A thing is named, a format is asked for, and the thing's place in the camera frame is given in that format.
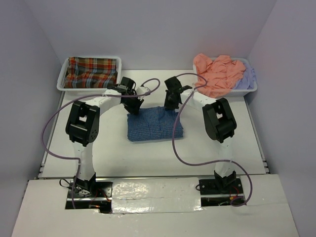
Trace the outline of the blue checked long sleeve shirt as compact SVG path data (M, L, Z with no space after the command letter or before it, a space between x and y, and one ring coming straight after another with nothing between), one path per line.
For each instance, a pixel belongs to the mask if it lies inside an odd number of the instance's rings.
M131 142L171 140L183 138L180 122L174 128L178 112L164 107L143 108L138 115L127 115L127 138Z

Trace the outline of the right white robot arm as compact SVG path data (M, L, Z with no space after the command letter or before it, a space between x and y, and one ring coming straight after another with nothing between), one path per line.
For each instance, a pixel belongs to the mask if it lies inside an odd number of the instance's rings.
M179 104L182 104L172 130L172 147L176 157L181 163L188 166L202 166L214 163L215 188L220 193L226 193L237 178L233 167L232 152L232 137L235 134L237 122L228 100L225 98L214 99L199 93L189 85L182 86L175 76L165 80L164 83L166 85L165 109L175 110L179 108ZM218 142L220 160L192 164L183 161L177 154L175 131L177 123L180 121L180 114L186 105L202 113L208 137Z

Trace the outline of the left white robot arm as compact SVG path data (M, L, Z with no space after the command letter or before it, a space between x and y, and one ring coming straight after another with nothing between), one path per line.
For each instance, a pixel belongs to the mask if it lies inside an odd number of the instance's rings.
M72 104L66 134L74 147L75 157L79 158L74 178L75 188L86 197L97 192L93 143L99 134L100 117L120 104L130 114L137 115L150 90L143 85L135 89L135 85L132 79L123 77L120 84L106 89L100 96L87 101L76 100Z

